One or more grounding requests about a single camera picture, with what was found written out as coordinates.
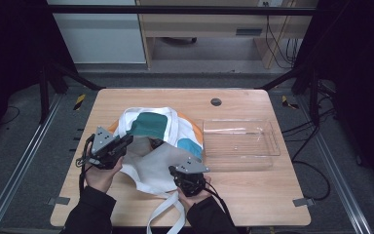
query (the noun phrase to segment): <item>teal patch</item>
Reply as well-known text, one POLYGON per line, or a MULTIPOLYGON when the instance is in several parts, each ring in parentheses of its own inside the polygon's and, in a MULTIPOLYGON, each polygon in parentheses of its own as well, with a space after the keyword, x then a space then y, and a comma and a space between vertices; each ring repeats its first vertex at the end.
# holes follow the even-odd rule
POLYGON ((192 153, 194 156, 202 159, 202 148, 189 138, 183 138, 179 140, 177 143, 177 147, 183 148, 192 153))
POLYGON ((127 134, 164 139, 168 118, 165 115, 143 112, 132 122, 127 134))

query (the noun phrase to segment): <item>sleeve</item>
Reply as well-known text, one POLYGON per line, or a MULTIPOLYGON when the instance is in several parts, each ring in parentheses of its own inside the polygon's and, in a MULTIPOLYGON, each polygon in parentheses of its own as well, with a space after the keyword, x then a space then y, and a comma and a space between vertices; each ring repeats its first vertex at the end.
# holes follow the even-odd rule
POLYGON ((112 197, 87 186, 59 234, 110 234, 115 203, 112 197))
POLYGON ((213 197, 194 204, 187 219, 198 234, 239 234, 213 197))

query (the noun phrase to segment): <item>table hole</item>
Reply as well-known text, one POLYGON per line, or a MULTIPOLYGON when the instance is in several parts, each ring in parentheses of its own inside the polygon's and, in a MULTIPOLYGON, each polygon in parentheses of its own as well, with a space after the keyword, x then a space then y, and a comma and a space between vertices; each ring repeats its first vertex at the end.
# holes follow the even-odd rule
POLYGON ((219 106, 219 105, 221 105, 221 99, 219 99, 219 98, 213 98, 211 100, 211 104, 214 105, 214 106, 219 106))

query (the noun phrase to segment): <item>metal bracket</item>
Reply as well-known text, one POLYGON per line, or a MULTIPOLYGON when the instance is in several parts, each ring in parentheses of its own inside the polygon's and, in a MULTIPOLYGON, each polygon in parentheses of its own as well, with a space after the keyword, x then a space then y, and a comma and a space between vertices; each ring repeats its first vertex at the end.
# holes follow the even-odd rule
POLYGON ((98 128, 96 128, 95 138, 93 139, 91 153, 96 154, 96 152, 107 146, 113 140, 114 137, 112 136, 112 134, 110 134, 104 128, 98 126, 98 128))
POLYGON ((189 157, 187 162, 184 162, 175 167, 175 170, 184 174, 208 173, 210 171, 208 167, 206 167, 202 163, 197 162, 191 157, 189 157))
POLYGON ((310 207, 310 206, 313 206, 316 204, 315 200, 312 199, 312 198, 299 198, 299 199, 294 199, 293 200, 293 204, 295 207, 301 207, 301 206, 307 206, 307 207, 310 207))
POLYGON ((68 205, 70 198, 65 198, 65 197, 57 197, 57 198, 49 198, 47 201, 47 204, 50 206, 54 206, 56 204, 61 204, 61 205, 68 205))

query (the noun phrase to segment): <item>wooden table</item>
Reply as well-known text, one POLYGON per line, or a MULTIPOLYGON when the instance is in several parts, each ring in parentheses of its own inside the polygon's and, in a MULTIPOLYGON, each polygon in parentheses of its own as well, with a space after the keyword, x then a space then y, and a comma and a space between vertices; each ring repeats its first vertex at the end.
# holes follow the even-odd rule
MULTIPOLYGON (((295 207, 293 199, 302 198, 296 174, 281 135, 268 94, 261 90, 209 89, 106 89, 101 90, 84 129, 59 196, 70 198, 67 206, 56 205, 51 224, 62 226, 78 204, 78 176, 75 159, 81 156, 85 140, 97 126, 109 127, 129 107, 169 106, 194 120, 262 119, 270 121, 280 148, 273 167, 255 171, 211 172, 211 184, 224 199, 237 226, 308 225, 308 209, 295 207), (220 98, 213 106, 210 100, 220 98)), ((113 226, 146 226, 150 214, 163 199, 135 189, 125 174, 117 173, 108 194, 117 200, 111 216, 113 226)), ((173 226, 178 211, 171 209, 152 223, 173 226)))

